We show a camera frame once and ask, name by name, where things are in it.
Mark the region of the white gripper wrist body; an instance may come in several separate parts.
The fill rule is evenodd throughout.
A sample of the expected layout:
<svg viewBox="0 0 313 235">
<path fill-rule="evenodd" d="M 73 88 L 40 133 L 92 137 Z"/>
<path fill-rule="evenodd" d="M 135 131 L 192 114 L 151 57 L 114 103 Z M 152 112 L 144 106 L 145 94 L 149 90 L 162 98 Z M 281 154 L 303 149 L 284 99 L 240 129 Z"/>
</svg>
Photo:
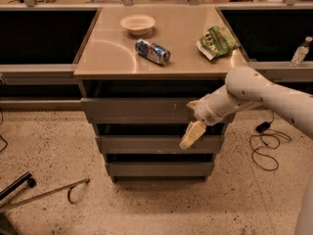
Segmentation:
<svg viewBox="0 0 313 235">
<path fill-rule="evenodd" d="M 207 94 L 197 100 L 194 109 L 195 118 L 207 126 L 222 121 L 224 117 L 221 114 L 220 101 L 221 97 L 213 94 Z"/>
</svg>

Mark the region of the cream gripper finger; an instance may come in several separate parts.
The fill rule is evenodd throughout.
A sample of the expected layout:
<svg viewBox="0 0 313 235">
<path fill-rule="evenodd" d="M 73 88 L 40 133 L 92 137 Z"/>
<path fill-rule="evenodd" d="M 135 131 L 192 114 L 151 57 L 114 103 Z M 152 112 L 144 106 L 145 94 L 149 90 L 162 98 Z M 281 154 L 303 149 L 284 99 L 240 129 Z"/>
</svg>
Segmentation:
<svg viewBox="0 0 313 235">
<path fill-rule="evenodd" d="M 197 108 L 198 103 L 198 100 L 191 101 L 187 104 L 187 108 L 194 111 Z"/>
<path fill-rule="evenodd" d="M 186 150 L 190 148 L 197 140 L 199 140 L 206 131 L 206 125 L 201 121 L 190 122 L 186 132 L 180 141 L 180 148 Z"/>
</svg>

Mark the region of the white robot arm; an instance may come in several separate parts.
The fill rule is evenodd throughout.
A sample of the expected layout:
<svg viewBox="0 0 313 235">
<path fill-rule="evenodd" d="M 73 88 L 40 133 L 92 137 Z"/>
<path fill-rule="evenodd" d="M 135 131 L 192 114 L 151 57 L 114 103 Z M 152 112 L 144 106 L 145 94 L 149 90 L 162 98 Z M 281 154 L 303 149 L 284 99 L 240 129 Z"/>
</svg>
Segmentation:
<svg viewBox="0 0 313 235">
<path fill-rule="evenodd" d="M 187 104 L 196 120 L 188 125 L 180 147 L 193 146 L 209 126 L 226 116 L 259 105 L 313 138 L 312 95 L 273 83 L 252 68 L 237 67 L 226 74 L 222 87 Z"/>
</svg>

